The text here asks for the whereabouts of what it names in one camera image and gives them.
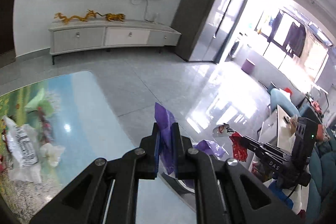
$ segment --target tv stand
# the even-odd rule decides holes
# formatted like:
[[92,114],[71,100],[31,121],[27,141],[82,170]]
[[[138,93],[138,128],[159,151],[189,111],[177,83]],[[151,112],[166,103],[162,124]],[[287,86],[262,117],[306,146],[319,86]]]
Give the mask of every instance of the tv stand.
[[67,52],[113,47],[176,46],[181,35],[168,26],[140,20],[72,21],[67,25],[58,21],[50,25],[49,31],[53,65],[55,56]]

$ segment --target hanging clothes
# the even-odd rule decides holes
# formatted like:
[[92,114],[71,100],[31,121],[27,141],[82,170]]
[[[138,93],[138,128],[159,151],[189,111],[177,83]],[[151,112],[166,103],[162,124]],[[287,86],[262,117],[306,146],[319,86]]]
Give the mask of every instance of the hanging clothes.
[[292,53],[294,53],[297,57],[301,57],[302,50],[305,45],[305,39],[306,39],[305,26],[303,24],[300,24],[300,27],[298,27],[293,22],[289,28],[284,45],[288,44],[292,49]]
[[274,36],[277,33],[277,30],[280,26],[280,22],[281,22],[282,18],[283,18],[283,15],[279,11],[276,18],[272,22],[272,30],[271,30],[271,33],[270,33],[268,39],[267,39],[267,42],[271,42],[274,39]]

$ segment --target baseboard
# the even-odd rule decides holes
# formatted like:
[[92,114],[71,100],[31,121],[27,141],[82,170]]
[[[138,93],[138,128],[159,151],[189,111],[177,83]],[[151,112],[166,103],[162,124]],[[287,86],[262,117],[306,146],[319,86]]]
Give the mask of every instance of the baseboard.
[[0,54],[0,68],[15,62],[15,50]]
[[22,62],[29,59],[37,58],[46,54],[49,54],[50,48],[44,48],[43,50],[35,51],[35,52],[29,52],[27,54],[23,54],[20,56],[17,56],[16,61]]

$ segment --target purple plastic bag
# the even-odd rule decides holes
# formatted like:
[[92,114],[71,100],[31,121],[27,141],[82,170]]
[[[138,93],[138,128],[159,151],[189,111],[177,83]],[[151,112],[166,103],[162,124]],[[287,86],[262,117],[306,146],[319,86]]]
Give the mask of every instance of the purple plastic bag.
[[160,129],[160,159],[170,175],[174,172],[171,125],[176,122],[174,115],[162,105],[155,103],[155,120]]
[[202,140],[198,144],[194,145],[194,148],[208,154],[214,155],[215,157],[223,157],[226,153],[225,149],[219,146],[215,141]]

